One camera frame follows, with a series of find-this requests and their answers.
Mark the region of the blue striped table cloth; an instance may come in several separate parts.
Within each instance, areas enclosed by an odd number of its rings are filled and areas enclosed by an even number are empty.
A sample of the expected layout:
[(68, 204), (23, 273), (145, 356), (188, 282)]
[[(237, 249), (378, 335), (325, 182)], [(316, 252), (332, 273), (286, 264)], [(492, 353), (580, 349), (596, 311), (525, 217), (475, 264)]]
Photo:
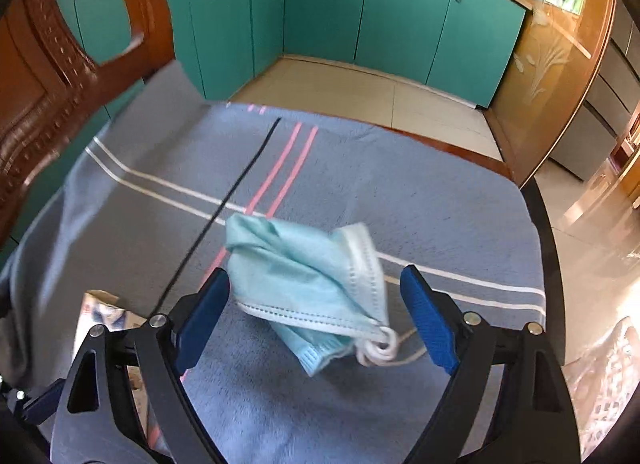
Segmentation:
[(400, 298), (408, 265), (497, 327), (546, 319), (540, 241), (518, 187), (408, 137), (209, 102), (171, 64), (117, 117), (94, 120), (70, 158), (2, 267), (1, 373), (18, 387), (70, 369), (86, 293), (145, 317), (194, 292), (236, 213), (369, 230), (402, 336), (398, 366), (349, 356), (309, 376), (267, 321), (227, 305), (184, 387), (231, 463), (404, 459), (448, 380)]

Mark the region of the silver refrigerator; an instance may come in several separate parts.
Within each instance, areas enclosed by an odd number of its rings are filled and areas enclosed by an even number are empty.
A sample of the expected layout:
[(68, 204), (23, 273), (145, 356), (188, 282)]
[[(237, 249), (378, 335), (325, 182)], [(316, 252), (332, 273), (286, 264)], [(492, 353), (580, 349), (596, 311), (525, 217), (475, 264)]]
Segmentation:
[(599, 73), (551, 160), (582, 181), (590, 179), (631, 130), (638, 103), (639, 28), (624, 2), (617, 0)]

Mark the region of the white mesh trash basket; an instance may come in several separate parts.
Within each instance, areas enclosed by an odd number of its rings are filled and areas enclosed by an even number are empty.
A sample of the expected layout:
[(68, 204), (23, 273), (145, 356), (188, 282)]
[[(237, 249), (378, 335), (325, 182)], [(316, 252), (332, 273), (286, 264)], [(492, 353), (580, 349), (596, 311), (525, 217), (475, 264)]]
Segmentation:
[(562, 368), (574, 406), (582, 462), (622, 415), (639, 384), (639, 332), (631, 317)]

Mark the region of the white medicine box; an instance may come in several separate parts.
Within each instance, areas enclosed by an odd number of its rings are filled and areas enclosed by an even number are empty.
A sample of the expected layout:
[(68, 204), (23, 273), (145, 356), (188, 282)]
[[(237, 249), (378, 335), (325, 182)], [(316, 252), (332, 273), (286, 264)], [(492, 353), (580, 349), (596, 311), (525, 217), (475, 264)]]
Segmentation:
[[(141, 327), (144, 318), (122, 307), (120, 299), (107, 291), (89, 290), (82, 296), (80, 313), (75, 332), (73, 356), (95, 325), (105, 325), (110, 332)], [(140, 369), (127, 366), (134, 405), (145, 436), (149, 435), (149, 403)]]

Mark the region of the teal kitchen cabinets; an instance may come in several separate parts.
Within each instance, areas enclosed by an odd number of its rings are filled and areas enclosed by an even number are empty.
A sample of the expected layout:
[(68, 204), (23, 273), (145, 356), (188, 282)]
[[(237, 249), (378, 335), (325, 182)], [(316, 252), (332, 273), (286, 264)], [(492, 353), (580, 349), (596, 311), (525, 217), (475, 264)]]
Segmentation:
[(232, 96), (283, 55), (333, 60), (487, 106), (521, 32), (515, 0), (167, 0), (198, 92)]

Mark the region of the wooden glass sliding door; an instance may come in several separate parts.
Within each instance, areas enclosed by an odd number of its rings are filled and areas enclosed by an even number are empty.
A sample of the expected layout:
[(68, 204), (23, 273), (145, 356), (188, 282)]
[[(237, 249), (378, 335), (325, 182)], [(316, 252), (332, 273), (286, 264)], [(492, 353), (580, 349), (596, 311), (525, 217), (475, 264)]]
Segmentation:
[(616, 0), (525, 0), (506, 73), (485, 112), (512, 180), (524, 186), (559, 143), (601, 67)]

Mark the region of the blue surgical face mask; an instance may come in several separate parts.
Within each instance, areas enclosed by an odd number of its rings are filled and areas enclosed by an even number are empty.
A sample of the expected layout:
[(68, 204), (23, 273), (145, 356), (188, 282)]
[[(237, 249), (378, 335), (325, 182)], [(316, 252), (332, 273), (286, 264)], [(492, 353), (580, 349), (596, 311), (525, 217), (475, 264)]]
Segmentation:
[(227, 271), (236, 306), (264, 319), (308, 376), (352, 356), (360, 366), (405, 366), (415, 329), (390, 324), (387, 277), (363, 223), (330, 232), (280, 219), (232, 215)]

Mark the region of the brown wooden chair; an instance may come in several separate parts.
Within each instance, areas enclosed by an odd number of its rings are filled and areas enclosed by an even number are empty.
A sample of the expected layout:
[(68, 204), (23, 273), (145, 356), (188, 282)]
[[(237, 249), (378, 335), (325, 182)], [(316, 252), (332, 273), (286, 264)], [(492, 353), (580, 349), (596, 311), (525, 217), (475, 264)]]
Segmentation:
[(1, 0), (1, 236), (9, 238), (29, 186), (89, 117), (175, 58), (166, 0), (124, 0), (131, 41), (96, 62), (56, 0)]

